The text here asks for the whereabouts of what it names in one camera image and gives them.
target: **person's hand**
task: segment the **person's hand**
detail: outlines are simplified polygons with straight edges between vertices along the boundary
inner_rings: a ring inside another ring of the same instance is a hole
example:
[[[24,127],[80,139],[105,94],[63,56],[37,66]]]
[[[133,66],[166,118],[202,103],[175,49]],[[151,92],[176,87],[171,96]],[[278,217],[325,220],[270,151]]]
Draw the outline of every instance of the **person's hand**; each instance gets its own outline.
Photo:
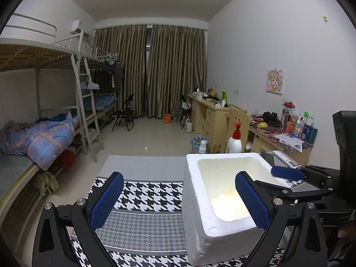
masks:
[[[352,236],[356,235],[355,221],[348,221],[338,231],[339,238],[346,238],[350,235]]]

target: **white foam box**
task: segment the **white foam box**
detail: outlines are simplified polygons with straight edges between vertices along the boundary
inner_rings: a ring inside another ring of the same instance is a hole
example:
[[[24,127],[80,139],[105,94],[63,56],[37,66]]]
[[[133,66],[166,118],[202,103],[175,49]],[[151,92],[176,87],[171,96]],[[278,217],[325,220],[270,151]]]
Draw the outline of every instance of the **white foam box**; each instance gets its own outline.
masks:
[[[253,180],[289,185],[273,177],[257,153],[189,154],[186,159],[182,215],[188,262],[201,266],[249,254],[263,229],[256,227],[236,191],[236,174],[246,171]]]

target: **white remote control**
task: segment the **white remote control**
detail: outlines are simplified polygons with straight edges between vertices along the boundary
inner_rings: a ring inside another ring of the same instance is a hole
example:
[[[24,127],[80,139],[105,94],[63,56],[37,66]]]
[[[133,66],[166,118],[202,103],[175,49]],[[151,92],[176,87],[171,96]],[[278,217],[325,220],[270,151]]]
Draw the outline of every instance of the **white remote control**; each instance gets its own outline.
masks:
[[[292,169],[301,168],[301,165],[299,165],[296,161],[292,160],[284,152],[280,150],[274,150],[273,154],[276,155],[282,162],[284,162],[290,168]]]

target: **cartoon painting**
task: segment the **cartoon painting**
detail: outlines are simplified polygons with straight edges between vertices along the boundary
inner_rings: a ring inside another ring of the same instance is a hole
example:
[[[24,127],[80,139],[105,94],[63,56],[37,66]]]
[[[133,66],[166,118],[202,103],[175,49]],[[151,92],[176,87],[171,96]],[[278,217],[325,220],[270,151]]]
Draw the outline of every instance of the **cartoon painting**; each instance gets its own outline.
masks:
[[[268,70],[266,91],[282,94],[283,79],[284,79],[283,70],[278,70],[278,69]]]

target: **curtain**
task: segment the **curtain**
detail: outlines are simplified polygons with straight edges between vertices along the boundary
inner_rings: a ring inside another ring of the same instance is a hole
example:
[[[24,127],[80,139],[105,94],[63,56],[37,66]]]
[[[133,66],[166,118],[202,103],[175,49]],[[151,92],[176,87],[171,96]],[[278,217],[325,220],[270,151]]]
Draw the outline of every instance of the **curtain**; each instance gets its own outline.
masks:
[[[124,82],[118,97],[119,109],[125,99],[134,93],[131,107],[135,111],[135,117],[144,114],[146,29],[146,25],[102,28],[96,30],[93,42],[93,49],[100,47],[111,54],[118,53],[124,73]],[[111,75],[96,70],[93,81],[99,84],[99,93],[113,93]]]
[[[154,25],[148,60],[148,117],[172,113],[180,94],[206,85],[204,30]]]

